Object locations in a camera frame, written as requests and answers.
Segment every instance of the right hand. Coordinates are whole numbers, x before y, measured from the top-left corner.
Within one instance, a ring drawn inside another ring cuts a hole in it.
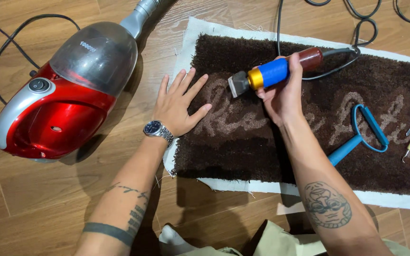
[[[265,109],[272,121],[281,127],[285,122],[302,117],[302,76],[298,53],[289,57],[290,76],[286,82],[272,85],[267,89],[261,88],[256,94],[263,99]]]

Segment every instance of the brown rug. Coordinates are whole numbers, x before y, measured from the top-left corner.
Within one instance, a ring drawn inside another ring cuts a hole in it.
[[[290,55],[309,46],[282,43]],[[271,61],[275,42],[202,35],[192,66],[196,78],[209,74],[207,84],[189,108],[194,113],[212,103],[208,115],[181,137],[174,172],[186,178],[220,178],[295,183],[279,130],[266,117],[261,100],[246,92],[233,99],[227,79],[240,70]],[[317,72],[347,61],[331,56]],[[303,82],[303,113],[326,154],[353,136],[350,110],[369,107],[390,141],[385,153],[362,144],[336,168],[353,189],[410,195],[410,157],[401,162],[410,137],[410,63],[362,55],[345,69],[322,79]],[[379,147],[363,118],[359,127],[366,141]]]

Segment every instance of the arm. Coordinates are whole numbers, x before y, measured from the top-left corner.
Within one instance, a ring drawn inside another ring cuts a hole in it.
[[[211,104],[206,104],[194,115],[188,115],[189,104],[208,79],[208,75],[202,76],[185,93],[195,72],[191,68],[185,78],[185,70],[180,71],[168,92],[166,75],[159,89],[153,120],[160,120],[174,137],[190,131],[211,108]],[[75,255],[129,255],[145,215],[154,175],[166,148],[167,141],[162,137],[143,139],[85,224]]]
[[[330,255],[393,255],[380,239],[365,206],[332,166],[302,114],[302,66],[289,60],[289,82],[258,91],[279,127],[300,197],[313,228]]]

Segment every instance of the red vacuum cleaner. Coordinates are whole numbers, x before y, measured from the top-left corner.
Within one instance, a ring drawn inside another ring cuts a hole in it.
[[[0,148],[53,162],[87,142],[115,106],[137,61],[135,39],[163,0],[141,0],[120,24],[69,38],[0,113]]]

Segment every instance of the metal watch strap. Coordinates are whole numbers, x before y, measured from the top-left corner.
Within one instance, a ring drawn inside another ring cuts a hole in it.
[[[167,128],[162,125],[161,131],[159,131],[159,136],[165,138],[168,142],[168,146],[170,147],[170,145],[172,144],[172,142],[174,141],[174,136],[172,135],[172,133],[167,130]]]

